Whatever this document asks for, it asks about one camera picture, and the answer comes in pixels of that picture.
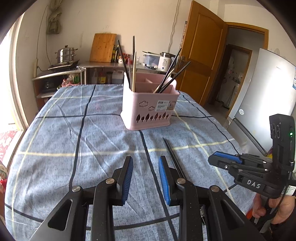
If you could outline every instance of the black chopstick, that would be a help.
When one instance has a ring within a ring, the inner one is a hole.
[[[163,140],[165,142],[165,146],[166,146],[166,148],[168,150],[168,153],[170,154],[170,157],[171,157],[171,159],[172,159],[172,161],[174,163],[175,169],[177,170],[177,172],[179,174],[179,177],[187,179],[184,172],[183,172],[183,170],[182,170],[182,168],[181,168],[181,166],[180,166],[180,164],[179,164],[179,162],[178,162],[178,160],[177,160],[177,158],[176,158],[176,156],[175,156],[175,154],[173,153],[172,148],[170,147],[170,144],[168,143],[168,141],[166,139],[163,138]]]
[[[132,74],[131,74],[131,58],[128,59],[128,71],[129,71],[130,80],[132,80]]]
[[[133,36],[133,57],[135,56],[135,36]]]
[[[178,76],[182,73],[182,71],[191,63],[189,61],[166,85],[163,86],[163,88],[159,91],[159,93],[162,93]]]
[[[134,57],[135,57],[135,36],[133,36],[133,60],[134,60]]]
[[[163,77],[163,80],[161,81],[161,83],[159,85],[159,88],[158,88],[156,93],[159,93],[161,88],[163,87],[163,84],[164,84],[165,80],[167,79],[168,74],[170,73],[170,71],[171,71],[172,67],[174,66],[175,62],[177,61],[177,58],[178,58],[179,53],[181,52],[181,49],[182,48],[179,49],[178,53],[176,54],[176,57],[174,58],[174,60],[172,61],[171,65],[170,65],[168,71],[165,73],[165,76]]]
[[[124,66],[124,69],[125,69],[125,71],[126,71],[126,77],[127,77],[127,79],[128,79],[128,86],[129,86],[129,88],[131,88],[131,81],[130,81],[130,78],[129,78],[129,76],[128,76],[128,69],[126,68],[126,63],[125,63],[125,61],[124,61],[124,57],[123,57],[123,53],[122,53],[122,49],[121,49],[121,45],[120,45],[119,40],[117,40],[117,42],[118,42],[118,45],[119,45],[119,49],[120,49],[121,57],[122,57],[122,59],[123,59],[123,66]]]

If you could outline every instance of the refrigerator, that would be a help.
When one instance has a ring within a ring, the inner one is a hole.
[[[266,156],[272,147],[269,116],[291,115],[295,102],[295,66],[260,49],[248,90],[227,131],[243,153]]]

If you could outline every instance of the pink utensil holder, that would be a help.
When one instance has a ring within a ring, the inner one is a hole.
[[[136,74],[136,91],[132,92],[124,73],[122,112],[125,127],[129,130],[168,126],[179,92],[174,80],[164,92],[153,93],[164,75],[151,73]]]

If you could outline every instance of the blue gripper pad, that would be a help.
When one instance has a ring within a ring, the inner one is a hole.
[[[165,169],[164,169],[163,161],[161,160],[161,157],[158,160],[158,171],[159,171],[159,175],[160,175],[161,186],[163,188],[164,199],[165,199],[167,205],[170,205],[170,191],[169,191],[169,186],[168,186],[168,179],[165,174]]]
[[[128,192],[131,185],[131,176],[133,174],[133,159],[130,159],[128,164],[128,168],[126,170],[126,176],[124,177],[123,185],[122,185],[122,203],[125,204],[128,199]]]
[[[213,155],[214,156],[223,157],[223,158],[227,158],[229,160],[235,161],[238,164],[242,164],[242,161],[241,161],[241,159],[238,156],[234,156],[234,155],[231,155],[231,154],[223,153],[223,152],[220,152],[220,151],[216,151]]]

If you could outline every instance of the human hand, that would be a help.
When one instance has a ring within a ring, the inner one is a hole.
[[[276,208],[277,204],[281,200],[281,197],[277,199],[269,199],[269,206],[271,208]],[[287,220],[291,215],[295,206],[295,197],[294,196],[285,196],[282,203],[279,206],[279,209],[275,217],[271,220],[272,224],[282,223]],[[256,193],[256,196],[253,199],[253,212],[252,215],[254,218],[260,218],[266,214],[266,209],[262,206],[262,199],[260,194]]]

